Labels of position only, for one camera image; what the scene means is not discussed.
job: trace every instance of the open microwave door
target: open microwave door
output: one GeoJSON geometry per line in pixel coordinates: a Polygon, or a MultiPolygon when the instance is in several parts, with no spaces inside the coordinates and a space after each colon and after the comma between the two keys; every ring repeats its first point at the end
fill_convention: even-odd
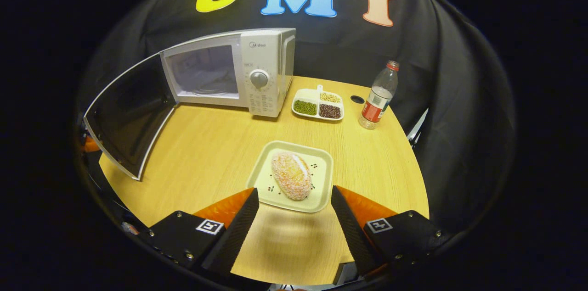
{"type": "Polygon", "coordinates": [[[90,104],[84,121],[111,161],[135,180],[175,106],[159,54],[134,65],[90,104]]]}

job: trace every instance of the microwave control panel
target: microwave control panel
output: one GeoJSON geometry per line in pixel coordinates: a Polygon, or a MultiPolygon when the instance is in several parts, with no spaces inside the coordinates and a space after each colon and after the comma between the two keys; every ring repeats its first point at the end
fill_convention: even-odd
{"type": "Polygon", "coordinates": [[[279,103],[279,67],[281,35],[241,35],[242,62],[246,100],[249,112],[265,117],[277,117],[279,103]]]}

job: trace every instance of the plastic water bottle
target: plastic water bottle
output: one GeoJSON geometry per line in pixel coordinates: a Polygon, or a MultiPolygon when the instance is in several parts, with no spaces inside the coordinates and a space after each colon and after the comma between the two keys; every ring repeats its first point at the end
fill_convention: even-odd
{"type": "Polygon", "coordinates": [[[399,63],[388,61],[384,68],[372,84],[372,92],[363,106],[363,111],[359,116],[359,124],[363,128],[374,129],[382,118],[398,86],[398,68],[399,63]]]}

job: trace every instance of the bread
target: bread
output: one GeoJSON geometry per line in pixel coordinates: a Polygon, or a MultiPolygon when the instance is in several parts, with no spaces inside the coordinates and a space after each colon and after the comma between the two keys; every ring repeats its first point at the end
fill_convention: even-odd
{"type": "Polygon", "coordinates": [[[311,192],[311,172],[298,155],[284,151],[275,153],[271,157],[271,170],[288,198],[301,201],[311,192]]]}

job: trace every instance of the pink letter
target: pink letter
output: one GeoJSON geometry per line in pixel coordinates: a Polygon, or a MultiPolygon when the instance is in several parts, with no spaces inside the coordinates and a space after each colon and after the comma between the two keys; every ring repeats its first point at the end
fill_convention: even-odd
{"type": "Polygon", "coordinates": [[[388,17],[389,0],[367,0],[367,13],[363,19],[371,23],[391,27],[394,23],[388,17]]]}

